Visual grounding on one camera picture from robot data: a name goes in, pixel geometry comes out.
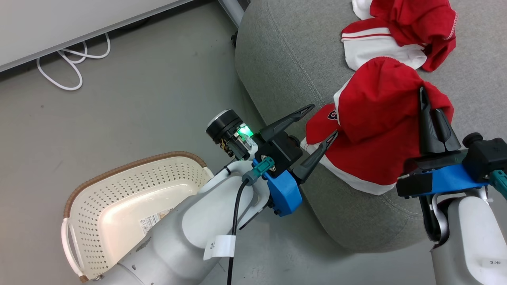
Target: brown basket rim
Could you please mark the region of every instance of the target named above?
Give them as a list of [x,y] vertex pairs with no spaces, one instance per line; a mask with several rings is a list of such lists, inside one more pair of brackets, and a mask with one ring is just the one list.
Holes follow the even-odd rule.
[[143,164],[151,163],[151,162],[154,162],[154,161],[158,161],[158,160],[162,160],[162,159],[166,159],[166,158],[171,158],[171,157],[178,157],[178,156],[190,158],[190,159],[194,160],[195,162],[199,163],[199,165],[201,167],[203,167],[203,168],[207,167],[207,165],[204,162],[204,160],[202,160],[197,155],[195,155],[193,153],[189,153],[189,152],[169,152],[169,153],[163,153],[163,154],[159,154],[159,155],[150,156],[148,158],[140,159],[140,160],[131,162],[129,164],[122,165],[122,166],[117,167],[117,168],[115,168],[113,170],[110,170],[110,171],[108,171],[106,173],[103,173],[103,174],[101,174],[99,176],[96,176],[96,177],[94,177],[94,178],[92,178],[92,179],[84,182],[83,184],[79,185],[71,193],[71,195],[67,199],[67,203],[65,203],[65,209],[63,210],[63,218],[69,218],[70,217],[70,208],[72,207],[72,203],[74,203],[74,200],[79,195],[79,193],[81,193],[87,187],[89,187],[89,186],[91,186],[91,185],[93,185],[93,184],[95,184],[95,183],[97,183],[97,182],[99,182],[101,180],[109,178],[109,177],[111,177],[113,175],[116,175],[116,174],[118,174],[120,172],[123,172],[125,170],[131,169],[131,168],[134,168],[134,167],[138,167],[138,166],[143,165]]

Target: green light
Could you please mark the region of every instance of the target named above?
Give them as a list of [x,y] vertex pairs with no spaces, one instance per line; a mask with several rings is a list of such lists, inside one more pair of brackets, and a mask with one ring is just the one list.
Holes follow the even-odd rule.
[[253,136],[254,135],[254,133],[250,130],[250,128],[248,126],[241,127],[238,130],[238,133],[239,134],[246,134],[247,136]]

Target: white plastic basket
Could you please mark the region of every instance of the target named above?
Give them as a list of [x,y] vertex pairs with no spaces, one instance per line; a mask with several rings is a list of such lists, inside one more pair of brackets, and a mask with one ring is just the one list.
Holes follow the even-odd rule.
[[81,184],[61,227],[65,255],[82,282],[111,268],[161,217],[213,177],[187,152],[138,160]]

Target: red and white clothing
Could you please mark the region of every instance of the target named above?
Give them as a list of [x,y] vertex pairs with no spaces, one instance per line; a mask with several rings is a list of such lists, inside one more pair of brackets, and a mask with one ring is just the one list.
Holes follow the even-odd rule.
[[[359,63],[381,55],[408,62],[407,65],[414,67],[423,59],[419,56],[419,50],[422,50],[427,57],[422,68],[431,72],[456,47],[458,15],[448,0],[352,0],[352,7],[362,21],[343,30],[342,42],[347,63],[352,63],[349,66],[353,70],[357,70]],[[378,30],[380,27],[389,32]],[[351,44],[351,38],[354,38],[351,33],[360,33],[362,38],[355,39],[361,40]],[[397,45],[390,52],[387,49],[393,41],[388,38]]]
[[419,156],[418,94],[424,86],[434,109],[449,122],[449,98],[409,66],[388,57],[363,64],[306,125],[309,153],[333,131],[339,134],[325,158],[327,169],[353,188],[381,195],[395,185],[406,159]]

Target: gray upholstery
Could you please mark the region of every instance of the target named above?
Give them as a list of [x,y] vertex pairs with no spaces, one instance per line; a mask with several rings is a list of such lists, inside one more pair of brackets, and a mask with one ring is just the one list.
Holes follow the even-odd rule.
[[[459,138],[474,131],[507,138],[507,8],[494,0],[451,5],[459,13],[457,48],[435,72],[420,74],[451,98]],[[239,28],[236,68],[267,123],[332,102],[353,74],[341,30],[357,20],[350,0],[252,1]],[[289,132],[303,138],[305,123]],[[426,238],[418,200],[395,190],[366,194],[319,166],[303,193],[328,234],[353,252],[392,251]]]

